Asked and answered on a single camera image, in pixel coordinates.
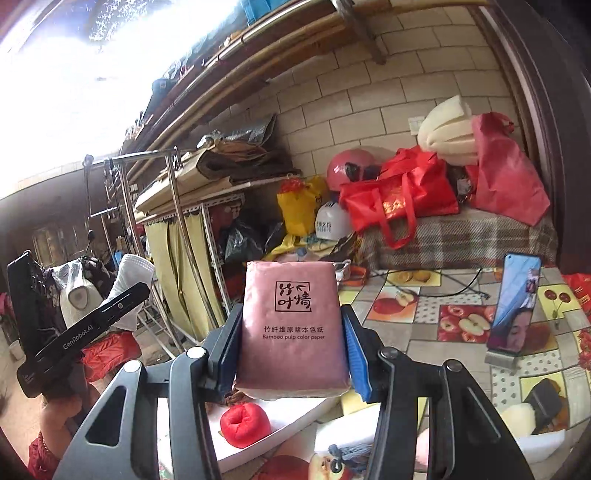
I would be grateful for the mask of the person's left hand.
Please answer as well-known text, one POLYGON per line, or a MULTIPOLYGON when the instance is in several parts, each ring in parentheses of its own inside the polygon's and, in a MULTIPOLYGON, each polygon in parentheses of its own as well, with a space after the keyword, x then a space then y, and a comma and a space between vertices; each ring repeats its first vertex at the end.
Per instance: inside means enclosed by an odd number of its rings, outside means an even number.
POLYGON ((40 414, 40 432, 47 449, 61 459, 72 440, 66 423, 78 415, 83 407, 83 400, 78 395, 47 400, 40 414))

